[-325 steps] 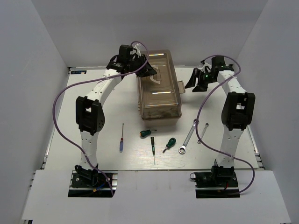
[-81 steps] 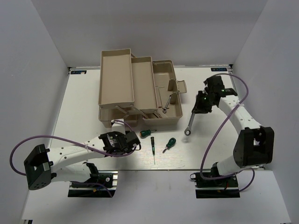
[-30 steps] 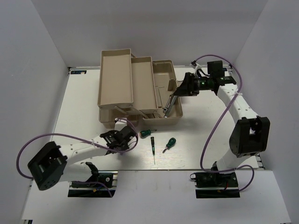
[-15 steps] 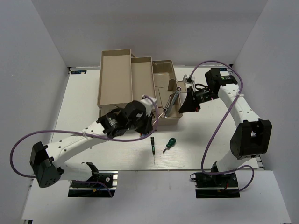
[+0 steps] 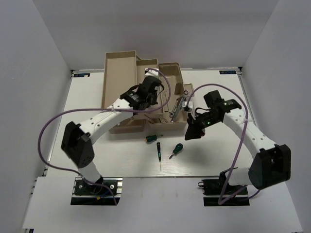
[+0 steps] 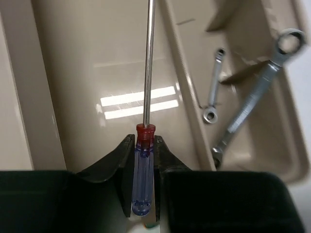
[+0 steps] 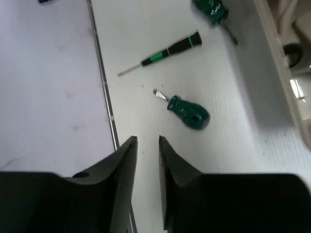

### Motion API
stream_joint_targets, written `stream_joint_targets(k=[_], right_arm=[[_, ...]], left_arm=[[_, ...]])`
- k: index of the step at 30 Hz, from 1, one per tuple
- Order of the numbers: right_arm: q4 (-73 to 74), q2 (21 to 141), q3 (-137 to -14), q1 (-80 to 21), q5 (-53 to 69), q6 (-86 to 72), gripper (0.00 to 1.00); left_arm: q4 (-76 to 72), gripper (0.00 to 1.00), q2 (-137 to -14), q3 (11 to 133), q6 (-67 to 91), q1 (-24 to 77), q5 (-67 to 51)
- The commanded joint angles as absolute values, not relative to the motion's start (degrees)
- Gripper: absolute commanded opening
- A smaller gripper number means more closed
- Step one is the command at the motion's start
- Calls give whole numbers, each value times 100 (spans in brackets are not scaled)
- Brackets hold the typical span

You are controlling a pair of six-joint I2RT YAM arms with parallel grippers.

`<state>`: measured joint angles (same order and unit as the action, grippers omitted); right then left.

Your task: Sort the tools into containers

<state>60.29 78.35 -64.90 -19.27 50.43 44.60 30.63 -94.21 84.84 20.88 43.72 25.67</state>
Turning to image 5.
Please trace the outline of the large ratchet wrench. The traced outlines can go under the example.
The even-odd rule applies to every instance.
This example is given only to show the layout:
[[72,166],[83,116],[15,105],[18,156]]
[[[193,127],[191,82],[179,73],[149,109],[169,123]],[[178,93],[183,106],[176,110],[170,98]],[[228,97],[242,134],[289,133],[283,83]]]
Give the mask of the large ratchet wrench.
[[177,101],[177,109],[175,111],[175,114],[174,114],[173,118],[171,118],[170,122],[175,122],[176,121],[179,112],[182,110],[183,101],[187,98],[188,94],[189,94],[189,91],[188,90],[184,90],[183,93],[182,93],[182,96],[176,100]]

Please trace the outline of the small combination wrench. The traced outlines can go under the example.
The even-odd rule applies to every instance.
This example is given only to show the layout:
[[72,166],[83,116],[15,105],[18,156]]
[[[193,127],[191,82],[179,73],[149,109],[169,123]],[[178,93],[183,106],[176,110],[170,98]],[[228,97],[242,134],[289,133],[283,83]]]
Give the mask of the small combination wrench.
[[170,118],[173,118],[176,109],[177,109],[177,101],[175,102],[175,104],[174,104],[172,110],[170,111],[170,114],[169,114],[169,117],[170,117]]

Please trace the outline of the stubby green handled screwdriver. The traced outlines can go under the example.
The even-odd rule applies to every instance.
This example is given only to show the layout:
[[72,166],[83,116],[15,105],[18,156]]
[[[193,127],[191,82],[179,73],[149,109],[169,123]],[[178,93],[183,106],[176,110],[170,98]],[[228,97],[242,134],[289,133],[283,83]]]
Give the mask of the stubby green handled screwdriver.
[[176,156],[178,153],[180,153],[182,150],[183,150],[183,144],[178,143],[173,149],[172,154],[169,156],[169,160],[172,159],[174,156]]

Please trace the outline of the slim black green precision screwdriver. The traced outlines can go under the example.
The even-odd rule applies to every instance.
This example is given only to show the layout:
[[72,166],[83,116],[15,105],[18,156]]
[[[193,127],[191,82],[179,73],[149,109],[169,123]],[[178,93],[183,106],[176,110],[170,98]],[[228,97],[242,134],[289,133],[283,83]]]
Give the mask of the slim black green precision screwdriver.
[[156,146],[157,146],[157,155],[158,155],[160,171],[162,171],[162,168],[161,168],[161,145],[160,145],[160,142],[157,142]]

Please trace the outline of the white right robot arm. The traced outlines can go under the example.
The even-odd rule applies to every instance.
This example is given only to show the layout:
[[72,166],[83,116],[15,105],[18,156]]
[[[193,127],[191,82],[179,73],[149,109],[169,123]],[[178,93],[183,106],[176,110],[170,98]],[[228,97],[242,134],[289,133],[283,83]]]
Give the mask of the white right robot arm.
[[232,193],[238,185],[262,190],[290,179],[291,150],[287,145],[278,145],[247,121],[236,100],[224,100],[218,91],[207,93],[204,100],[208,107],[204,113],[188,114],[185,140],[199,139],[207,127],[223,123],[243,140],[253,158],[250,167],[221,172],[219,187],[224,193]]

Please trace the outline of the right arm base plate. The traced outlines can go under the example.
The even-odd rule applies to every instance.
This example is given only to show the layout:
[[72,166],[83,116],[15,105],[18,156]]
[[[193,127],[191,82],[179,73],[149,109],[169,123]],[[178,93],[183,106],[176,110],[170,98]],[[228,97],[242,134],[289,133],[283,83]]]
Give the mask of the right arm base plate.
[[218,199],[222,187],[218,179],[204,179],[198,183],[198,187],[203,191],[203,202],[205,207],[227,207],[227,206],[249,206],[248,191],[245,188],[239,194],[219,205]]

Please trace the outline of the stubby green orange-capped screwdriver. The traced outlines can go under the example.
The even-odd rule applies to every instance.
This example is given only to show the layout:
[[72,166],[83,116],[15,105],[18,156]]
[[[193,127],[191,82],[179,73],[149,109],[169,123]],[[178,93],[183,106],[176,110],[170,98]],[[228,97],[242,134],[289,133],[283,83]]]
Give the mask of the stubby green orange-capped screwdriver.
[[145,137],[145,141],[146,141],[147,144],[150,144],[150,143],[152,143],[154,141],[157,141],[157,139],[162,137],[162,136],[163,135],[156,135],[156,134],[148,135],[148,136]]

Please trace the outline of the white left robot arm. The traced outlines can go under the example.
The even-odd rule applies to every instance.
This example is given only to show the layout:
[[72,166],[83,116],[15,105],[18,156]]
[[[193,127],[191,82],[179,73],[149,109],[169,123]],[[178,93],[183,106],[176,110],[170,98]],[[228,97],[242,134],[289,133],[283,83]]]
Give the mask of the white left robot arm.
[[111,104],[107,111],[81,123],[68,123],[65,127],[61,149],[73,161],[78,172],[87,180],[86,188],[93,194],[102,190],[102,176],[93,159],[93,144],[107,131],[137,112],[156,105],[157,92],[162,86],[157,76],[148,75],[141,84],[131,87]]

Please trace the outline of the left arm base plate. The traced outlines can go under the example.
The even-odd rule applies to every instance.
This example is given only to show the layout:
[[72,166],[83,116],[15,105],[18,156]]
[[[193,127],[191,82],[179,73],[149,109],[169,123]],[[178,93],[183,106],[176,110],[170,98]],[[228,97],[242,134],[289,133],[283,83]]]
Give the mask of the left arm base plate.
[[73,186],[71,205],[79,206],[115,206],[119,203],[122,193],[122,178],[103,179],[106,187],[87,184],[82,178],[76,178]]

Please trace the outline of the beige plastic toolbox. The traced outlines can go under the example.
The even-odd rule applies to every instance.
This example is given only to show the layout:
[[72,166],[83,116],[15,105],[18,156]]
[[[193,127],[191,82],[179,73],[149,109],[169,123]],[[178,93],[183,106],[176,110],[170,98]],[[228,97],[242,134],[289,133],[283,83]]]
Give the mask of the beige plastic toolbox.
[[157,105],[152,113],[140,113],[124,120],[109,130],[111,134],[138,133],[146,125],[156,133],[182,130],[187,125],[187,113],[181,110],[175,122],[170,122],[170,111],[184,90],[193,92],[193,85],[184,83],[177,62],[159,63],[157,59],[141,60],[135,51],[110,52],[105,55],[104,87],[102,108],[107,108],[130,87],[144,79],[145,68],[158,68],[163,75],[160,80],[164,88],[159,90]]

